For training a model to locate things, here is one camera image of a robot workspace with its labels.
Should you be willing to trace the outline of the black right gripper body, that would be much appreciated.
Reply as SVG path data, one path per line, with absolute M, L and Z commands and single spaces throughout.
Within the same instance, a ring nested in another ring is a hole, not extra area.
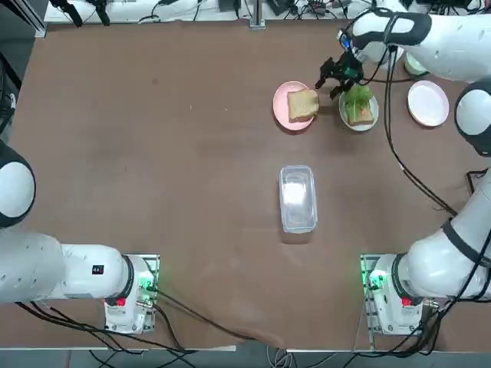
M 362 63 L 350 51 L 345 51 L 339 58 L 341 72 L 346 79 L 355 83 L 364 77 Z

